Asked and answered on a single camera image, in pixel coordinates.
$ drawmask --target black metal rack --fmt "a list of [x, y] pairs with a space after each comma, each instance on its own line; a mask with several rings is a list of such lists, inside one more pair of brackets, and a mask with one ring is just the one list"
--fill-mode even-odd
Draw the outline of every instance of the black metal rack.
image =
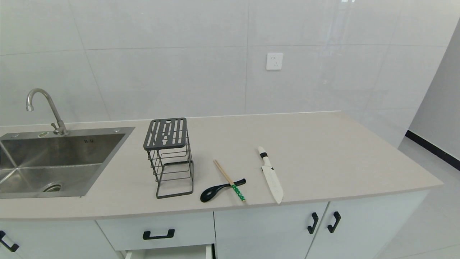
[[193, 193], [193, 159], [186, 118], [152, 120], [144, 149], [158, 183], [158, 199]]

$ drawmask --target stainless steel sink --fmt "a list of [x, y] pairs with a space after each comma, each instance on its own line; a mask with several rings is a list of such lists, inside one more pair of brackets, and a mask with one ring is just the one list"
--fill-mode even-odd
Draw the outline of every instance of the stainless steel sink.
[[134, 127], [6, 134], [0, 198], [84, 196]]

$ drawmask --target cabinet handle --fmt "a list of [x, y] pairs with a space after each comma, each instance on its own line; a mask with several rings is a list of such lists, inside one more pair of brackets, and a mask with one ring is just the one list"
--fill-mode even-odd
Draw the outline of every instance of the cabinet handle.
[[142, 235], [142, 238], [144, 240], [173, 238], [174, 232], [176, 232], [176, 230], [168, 230], [167, 235], [150, 236], [150, 231], [145, 231], [144, 234]]
[[334, 226], [332, 226], [332, 225], [329, 225], [329, 226], [328, 226], [328, 230], [329, 230], [329, 232], [331, 232], [331, 233], [334, 233], [335, 228], [337, 228], [337, 225], [339, 224], [339, 221], [340, 221], [340, 219], [341, 219], [342, 217], [340, 216], [339, 212], [334, 212], [334, 218], [335, 218], [335, 224], [334, 224]]
[[0, 230], [0, 244], [2, 244], [3, 246], [5, 246], [10, 252], [14, 253], [16, 252], [16, 250], [19, 248], [19, 246], [17, 244], [13, 244], [11, 247], [8, 246], [5, 241], [2, 240], [2, 238], [6, 236], [5, 232], [4, 231], [1, 231]]
[[311, 217], [313, 218], [313, 226], [308, 226], [308, 233], [313, 234], [315, 232], [316, 224], [318, 223], [318, 215], [316, 212], [312, 213]]

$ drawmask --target wooden chopstick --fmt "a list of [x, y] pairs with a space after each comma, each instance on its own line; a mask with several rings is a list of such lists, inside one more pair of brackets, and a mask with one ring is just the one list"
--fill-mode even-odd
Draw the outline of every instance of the wooden chopstick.
[[235, 183], [230, 179], [230, 176], [227, 175], [225, 170], [220, 166], [219, 162], [217, 160], [214, 160], [214, 163], [217, 165], [217, 168], [219, 168], [220, 172], [224, 175], [224, 177], [227, 179], [230, 185], [234, 185]]
[[227, 179], [227, 181], [229, 182], [233, 190], [236, 192], [238, 197], [241, 199], [241, 201], [246, 202], [246, 199], [244, 198], [243, 194], [240, 192], [236, 184], [230, 179], [230, 177], [227, 175], [222, 166], [220, 166], [219, 162], [217, 160], [214, 160], [214, 163], [216, 164], [217, 168], [219, 168], [219, 171], [222, 173], [222, 175], [224, 175], [225, 179]]

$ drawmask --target kitchen knife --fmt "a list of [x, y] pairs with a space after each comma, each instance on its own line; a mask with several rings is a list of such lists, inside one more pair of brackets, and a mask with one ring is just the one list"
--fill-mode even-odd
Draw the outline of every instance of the kitchen knife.
[[270, 160], [268, 159], [267, 152], [263, 147], [258, 147], [260, 157], [264, 161], [262, 166], [262, 172], [264, 173], [265, 179], [267, 180], [268, 187], [270, 188], [273, 198], [275, 198], [276, 203], [280, 204], [283, 200], [284, 192], [281, 187], [280, 181], [276, 176], [275, 170], [271, 166]]

